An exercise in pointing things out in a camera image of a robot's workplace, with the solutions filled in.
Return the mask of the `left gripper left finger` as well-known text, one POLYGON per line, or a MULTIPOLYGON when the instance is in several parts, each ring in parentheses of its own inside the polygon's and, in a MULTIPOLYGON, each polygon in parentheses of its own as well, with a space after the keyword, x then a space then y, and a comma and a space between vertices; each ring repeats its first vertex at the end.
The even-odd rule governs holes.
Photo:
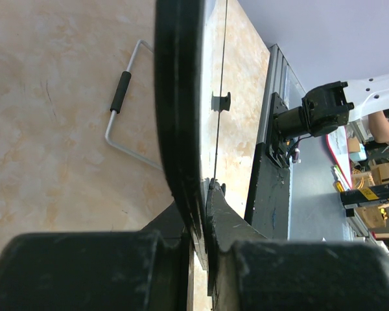
POLYGON ((175 204, 138 231, 22 234, 0 254, 0 310, 192 310, 193 270, 175 204))

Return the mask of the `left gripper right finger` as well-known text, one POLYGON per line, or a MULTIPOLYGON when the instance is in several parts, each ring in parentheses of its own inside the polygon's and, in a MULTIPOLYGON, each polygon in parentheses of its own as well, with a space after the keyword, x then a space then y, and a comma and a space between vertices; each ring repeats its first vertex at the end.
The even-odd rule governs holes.
POLYGON ((360 242, 269 240, 209 184, 208 293, 214 310, 389 310, 389 255, 360 242))

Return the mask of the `white whiteboard black frame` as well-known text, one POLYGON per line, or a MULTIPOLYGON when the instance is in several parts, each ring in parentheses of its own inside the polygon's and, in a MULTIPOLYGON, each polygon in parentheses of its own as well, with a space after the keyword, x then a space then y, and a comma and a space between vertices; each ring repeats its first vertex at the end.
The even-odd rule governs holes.
POLYGON ((163 171, 203 268, 206 196, 215 174, 226 1, 157 1, 156 123, 163 171))

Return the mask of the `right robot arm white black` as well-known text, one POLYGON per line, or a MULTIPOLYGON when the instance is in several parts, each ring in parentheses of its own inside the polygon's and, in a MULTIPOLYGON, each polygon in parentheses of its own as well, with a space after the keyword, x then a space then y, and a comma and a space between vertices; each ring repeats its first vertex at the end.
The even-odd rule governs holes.
POLYGON ((389 74, 318 86, 301 106, 274 115, 275 132, 287 141, 305 134, 327 135, 367 115, 389 109, 389 74))

